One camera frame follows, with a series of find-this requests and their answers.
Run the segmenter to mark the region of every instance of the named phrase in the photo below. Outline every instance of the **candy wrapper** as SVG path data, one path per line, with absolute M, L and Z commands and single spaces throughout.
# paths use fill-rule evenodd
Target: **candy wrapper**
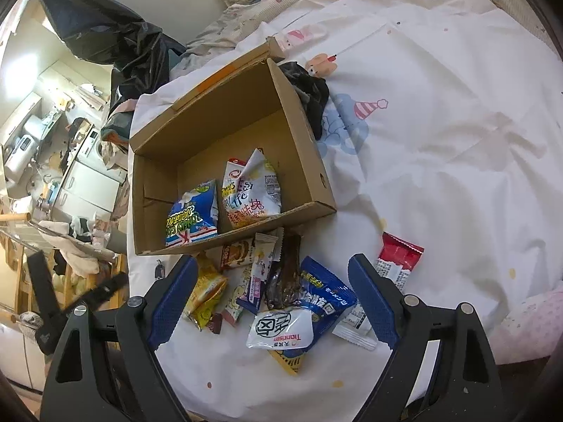
M 166 220 L 166 246 L 181 246 L 217 234 L 215 180 L 199 184 L 174 203 Z
M 234 228 L 278 215 L 282 206 L 274 167 L 256 149 L 247 163 L 230 159 L 224 172 L 222 197 Z
M 292 306 L 299 297 L 299 247 L 301 236 L 284 236 L 281 260 L 273 263 L 266 291 L 268 309 L 284 309 Z
M 221 254 L 221 270 L 252 265 L 253 251 L 254 238 L 224 245 Z
M 250 265 L 244 268 L 242 274 L 240 275 L 240 278 L 236 283 L 236 287 L 234 288 L 233 293 L 229 298 L 229 302 L 227 303 L 227 306 L 224 307 L 224 310 L 221 313 L 223 314 L 223 319 L 226 322 L 230 323 L 233 327 L 235 326 L 236 321 L 238 320 L 241 312 L 244 309 L 241 305 L 238 304 L 237 300 L 240 296 L 244 296 L 244 294 L 248 289 L 251 269 L 252 266 Z
M 306 348 L 312 341 L 312 311 L 287 308 L 259 313 L 250 328 L 247 347 L 285 351 Z
M 384 233 L 384 247 L 375 263 L 377 273 L 391 279 L 402 292 L 406 279 L 415 268 L 424 248 Z M 372 326 L 364 309 L 358 303 L 332 331 L 336 336 L 357 344 L 368 351 L 377 346 L 377 341 L 367 337 Z
M 266 291 L 266 281 L 270 273 L 277 236 L 256 234 L 254 237 L 254 254 L 250 273 L 250 282 L 244 296 L 237 303 L 252 314 L 258 314 L 260 303 Z
M 209 322 L 213 309 L 227 286 L 227 278 L 218 273 L 204 252 L 196 257 L 198 280 L 184 307 L 183 316 L 195 321 L 199 329 Z
M 301 263 L 302 292 L 296 306 L 312 312 L 313 341 L 306 348 L 268 351 L 290 374 L 296 374 L 303 356 L 346 309 L 357 303 L 354 292 L 311 257 Z

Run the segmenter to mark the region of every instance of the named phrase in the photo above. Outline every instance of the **party hat print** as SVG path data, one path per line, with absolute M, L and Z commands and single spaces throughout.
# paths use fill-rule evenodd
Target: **party hat print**
M 365 120 L 376 109 L 385 109 L 389 102 L 385 99 L 376 102 L 357 101 L 354 103 L 354 114 L 356 117 Z

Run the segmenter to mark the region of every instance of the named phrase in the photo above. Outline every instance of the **cartoon print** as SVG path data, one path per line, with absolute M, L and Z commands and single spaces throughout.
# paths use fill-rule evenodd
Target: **cartoon print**
M 307 41 L 314 38 L 320 38 L 324 34 L 325 30 L 315 24 L 311 24 L 305 25 L 298 30 L 289 30 L 286 33 L 278 33 L 275 38 L 282 51 L 287 52 L 288 50 L 305 44 Z
M 338 67 L 335 60 L 336 56 L 318 54 L 305 63 L 305 70 L 314 77 L 327 77 Z
M 357 155 L 369 135 L 365 121 L 376 109 L 386 109 L 385 99 L 376 102 L 357 102 L 350 95 L 337 94 L 329 100 L 323 114 L 323 135 L 317 147 L 323 158 L 328 146 L 340 146 L 349 155 Z

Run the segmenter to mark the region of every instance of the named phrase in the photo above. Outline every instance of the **cartoon bear print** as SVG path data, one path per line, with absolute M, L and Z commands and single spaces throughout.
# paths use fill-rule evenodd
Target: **cartoon bear print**
M 305 63 L 305 70 L 314 77 L 327 77 L 338 67 L 335 60 L 336 56 L 318 54 Z
M 323 158 L 328 146 L 340 146 L 349 155 L 358 155 L 369 136 L 369 125 L 365 121 L 376 109 L 386 109 L 389 102 L 359 102 L 350 95 L 341 93 L 327 104 L 323 115 L 323 135 L 317 147 Z

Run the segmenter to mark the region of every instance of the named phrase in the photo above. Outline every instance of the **screw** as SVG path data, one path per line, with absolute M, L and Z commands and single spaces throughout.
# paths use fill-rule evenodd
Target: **screw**
M 142 302 L 143 302 L 143 297 L 138 295 L 132 296 L 131 298 L 129 298 L 129 300 L 127 300 L 127 306 L 131 308 L 136 308 L 137 306 L 140 306 Z
M 74 309 L 74 315 L 82 315 L 86 312 L 86 306 L 81 304 Z
M 465 312 L 465 314 L 473 314 L 473 307 L 469 303 L 462 303 L 461 310 Z
M 419 301 L 420 301 L 420 300 L 418 299 L 418 297 L 417 297 L 417 296 L 414 296 L 414 295 L 407 295 L 407 296 L 405 297 L 405 303 L 406 303 L 408 306 L 416 306 Z

